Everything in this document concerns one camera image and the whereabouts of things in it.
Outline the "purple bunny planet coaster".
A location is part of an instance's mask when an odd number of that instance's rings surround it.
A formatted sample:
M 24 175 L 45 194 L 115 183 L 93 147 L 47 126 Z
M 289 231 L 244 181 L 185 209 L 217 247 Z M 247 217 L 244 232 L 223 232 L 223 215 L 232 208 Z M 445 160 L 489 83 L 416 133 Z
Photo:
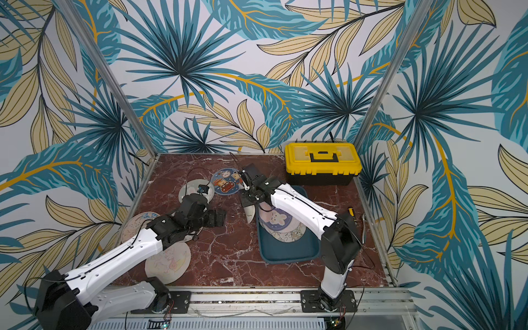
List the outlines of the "purple bunny planet coaster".
M 270 232 L 277 232 L 280 234 L 289 233 L 301 225 L 300 221 L 280 208 L 271 206 L 265 202 L 260 203 L 258 206 L 259 222 Z

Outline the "teal plastic storage tray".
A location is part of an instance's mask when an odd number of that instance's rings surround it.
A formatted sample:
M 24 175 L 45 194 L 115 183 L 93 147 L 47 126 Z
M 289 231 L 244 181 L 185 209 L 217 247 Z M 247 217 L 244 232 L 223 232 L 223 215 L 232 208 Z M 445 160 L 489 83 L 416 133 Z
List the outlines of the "teal plastic storage tray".
M 320 241 L 307 227 L 304 236 L 298 241 L 293 243 L 282 243 L 273 238 L 273 236 L 260 224 L 259 211 L 257 214 L 257 221 L 258 246 L 261 257 L 266 263 L 297 263 L 311 261 L 319 257 Z

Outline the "rose flower coaster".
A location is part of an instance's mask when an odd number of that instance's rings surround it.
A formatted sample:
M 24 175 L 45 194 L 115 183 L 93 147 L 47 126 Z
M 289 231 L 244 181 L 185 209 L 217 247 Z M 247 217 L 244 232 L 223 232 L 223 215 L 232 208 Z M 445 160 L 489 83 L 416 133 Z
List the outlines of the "rose flower coaster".
M 184 240 L 183 242 L 189 242 L 189 241 L 196 241 L 199 239 L 199 234 L 201 232 L 201 229 L 199 230 L 194 230 L 190 233 L 188 233 L 185 237 L 184 237 Z

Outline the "alpaca coaster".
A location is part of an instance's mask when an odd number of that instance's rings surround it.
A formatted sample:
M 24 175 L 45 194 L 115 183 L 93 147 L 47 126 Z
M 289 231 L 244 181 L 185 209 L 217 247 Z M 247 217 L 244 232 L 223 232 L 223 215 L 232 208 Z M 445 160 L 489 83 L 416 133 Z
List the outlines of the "alpaca coaster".
M 251 205 L 251 206 L 245 206 L 243 208 L 245 214 L 246 214 L 246 221 L 247 221 L 247 224 L 251 224 L 251 222 L 253 221 L 253 219 L 255 218 L 255 214 L 256 214 L 256 209 L 255 209 L 255 206 L 254 205 Z

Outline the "green tulip bunny coaster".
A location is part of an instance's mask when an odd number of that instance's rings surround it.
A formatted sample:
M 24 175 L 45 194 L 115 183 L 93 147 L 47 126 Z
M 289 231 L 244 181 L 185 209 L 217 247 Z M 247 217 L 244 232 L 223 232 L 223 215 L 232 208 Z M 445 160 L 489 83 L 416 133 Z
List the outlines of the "green tulip bunny coaster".
M 306 226 L 302 224 L 290 232 L 276 232 L 271 229 L 266 229 L 266 231 L 271 234 L 273 238 L 282 243 L 293 243 L 298 241 L 304 236 L 306 230 Z

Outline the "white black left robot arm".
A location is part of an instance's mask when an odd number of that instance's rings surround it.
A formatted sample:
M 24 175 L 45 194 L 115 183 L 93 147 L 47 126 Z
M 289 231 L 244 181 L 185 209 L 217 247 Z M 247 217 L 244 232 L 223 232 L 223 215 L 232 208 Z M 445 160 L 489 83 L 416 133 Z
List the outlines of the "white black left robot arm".
M 43 329 L 88 329 L 122 313 L 168 314 L 174 298 L 157 277 L 110 290 L 116 279 L 201 228 L 224 226 L 226 212 L 213 210 L 197 193 L 184 196 L 173 213 L 147 219 L 131 239 L 101 257 L 65 274 L 41 278 L 34 315 Z

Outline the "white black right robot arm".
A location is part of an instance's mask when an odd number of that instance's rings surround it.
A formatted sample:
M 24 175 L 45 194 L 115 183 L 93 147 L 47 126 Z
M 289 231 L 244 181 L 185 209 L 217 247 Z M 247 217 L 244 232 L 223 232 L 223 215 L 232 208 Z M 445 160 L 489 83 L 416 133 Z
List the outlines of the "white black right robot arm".
M 243 182 L 242 206 L 266 203 L 272 210 L 290 214 L 311 230 L 320 241 L 324 275 L 320 291 L 335 300 L 345 290 L 349 270 L 362 249 L 356 218 L 349 211 L 338 214 L 317 205 L 275 176 L 266 177 L 254 164 L 239 171 Z

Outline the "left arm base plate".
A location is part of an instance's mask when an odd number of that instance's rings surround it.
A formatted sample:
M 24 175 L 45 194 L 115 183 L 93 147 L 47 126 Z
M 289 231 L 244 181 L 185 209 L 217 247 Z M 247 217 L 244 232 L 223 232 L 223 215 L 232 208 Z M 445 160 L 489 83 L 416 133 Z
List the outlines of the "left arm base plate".
M 132 314 L 186 314 L 191 301 L 190 291 L 170 291 L 158 294 L 154 301 L 145 309 L 133 310 Z

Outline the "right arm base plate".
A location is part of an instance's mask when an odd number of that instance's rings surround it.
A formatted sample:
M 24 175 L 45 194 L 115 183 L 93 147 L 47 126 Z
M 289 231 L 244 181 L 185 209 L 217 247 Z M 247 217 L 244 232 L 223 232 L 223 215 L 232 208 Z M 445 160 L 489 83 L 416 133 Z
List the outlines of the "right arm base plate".
M 300 296 L 303 313 L 356 312 L 358 309 L 351 290 L 343 290 L 337 298 L 331 298 L 320 289 L 302 290 Z

